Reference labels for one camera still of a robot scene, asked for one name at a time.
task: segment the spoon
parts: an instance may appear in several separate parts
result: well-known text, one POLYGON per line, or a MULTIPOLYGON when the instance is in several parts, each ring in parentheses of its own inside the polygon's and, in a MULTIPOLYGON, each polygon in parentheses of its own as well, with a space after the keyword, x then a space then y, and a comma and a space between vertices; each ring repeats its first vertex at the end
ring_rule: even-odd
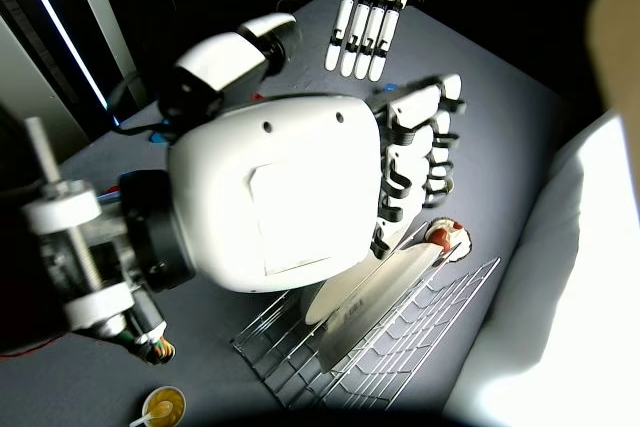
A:
POLYGON ((143 424, 147 420, 161 419, 169 415, 172 410, 173 410, 173 404, 168 400, 163 400, 162 402, 158 402, 158 405, 156 405, 153 409, 151 409, 147 415, 143 415, 139 419, 131 422, 129 424, 129 427, 136 427, 136 425, 143 424))

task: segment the small bowl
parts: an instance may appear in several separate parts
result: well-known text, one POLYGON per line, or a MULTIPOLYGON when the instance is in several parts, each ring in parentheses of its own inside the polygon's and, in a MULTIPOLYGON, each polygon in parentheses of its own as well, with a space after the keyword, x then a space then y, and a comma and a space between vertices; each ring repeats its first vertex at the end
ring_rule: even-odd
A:
MULTIPOLYGON (((147 395, 147 398, 144 400, 144 404, 142 404, 142 415, 147 415, 147 413, 149 412, 148 410, 149 402, 151 402, 151 399, 160 391, 167 390, 167 389, 175 390, 178 394, 180 394, 180 396, 182 397, 182 402, 184 402, 184 409, 182 409, 182 415, 180 415, 180 418, 176 420, 176 422, 173 424, 173 426, 176 426, 182 421, 182 419, 184 418, 184 413, 187 411, 187 399, 185 398, 184 393, 179 388, 174 387, 172 385, 165 385, 163 387, 158 387, 156 390, 154 390, 149 395, 147 395)), ((151 424, 151 421, 149 420, 145 420, 144 425, 145 427, 153 427, 153 425, 151 424)))

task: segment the table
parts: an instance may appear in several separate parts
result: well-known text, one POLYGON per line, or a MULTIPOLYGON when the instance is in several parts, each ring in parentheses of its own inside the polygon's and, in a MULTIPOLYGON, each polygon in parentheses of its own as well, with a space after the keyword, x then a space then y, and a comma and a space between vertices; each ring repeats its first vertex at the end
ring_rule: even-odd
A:
MULTIPOLYGON (((413 8, 400 16, 377 84, 326 72, 324 55, 338 3, 315 0, 296 14, 304 44, 281 75, 264 82, 261 93, 317 91, 365 97, 388 82, 455 72, 462 77, 463 98, 469 104, 466 114, 452 122, 452 130, 461 135, 461 145, 451 156, 456 189, 443 206, 423 212, 416 222, 446 215, 468 228, 473 252, 451 266, 452 276, 496 256, 503 262, 397 402, 402 408, 439 408, 545 178, 564 105, 543 85, 413 8)), ((157 117, 151 107, 134 123, 157 117)), ((107 134, 67 161, 63 172, 104 190, 121 172, 162 168, 166 147, 146 139, 107 134)), ((3 423, 126 425, 138 414, 146 394, 165 384, 186 394, 185 427, 278 408, 229 344, 269 295, 227 292, 200 276, 156 298, 169 325, 166 335, 177 347, 174 361, 153 367, 122 348, 67 335, 34 354, 0 362, 3 423)))

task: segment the yellow liquid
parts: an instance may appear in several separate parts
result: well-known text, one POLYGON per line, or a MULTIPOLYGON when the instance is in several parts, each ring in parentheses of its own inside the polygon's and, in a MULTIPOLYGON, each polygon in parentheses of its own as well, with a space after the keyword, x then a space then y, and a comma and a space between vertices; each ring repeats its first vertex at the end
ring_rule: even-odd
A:
POLYGON ((184 414, 184 397, 182 397, 180 392, 171 388, 162 389, 151 397, 147 412, 145 413, 152 411, 156 405, 164 400, 171 402, 173 409, 171 409, 171 413, 166 417, 150 420, 149 424, 153 425, 153 427, 173 427, 176 425, 176 422, 182 418, 182 414, 184 414))

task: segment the bowl with yellow liquid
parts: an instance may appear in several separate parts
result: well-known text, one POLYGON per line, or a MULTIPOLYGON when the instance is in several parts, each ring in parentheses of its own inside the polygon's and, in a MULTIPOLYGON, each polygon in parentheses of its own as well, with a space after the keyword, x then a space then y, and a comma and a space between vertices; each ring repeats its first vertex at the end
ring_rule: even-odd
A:
POLYGON ((160 419, 145 421, 144 425, 146 427, 175 427, 180 423, 184 417, 187 402, 184 394, 177 387, 165 386, 151 392, 142 405, 142 415, 148 414, 156 405, 164 400, 173 404, 171 413, 160 419))

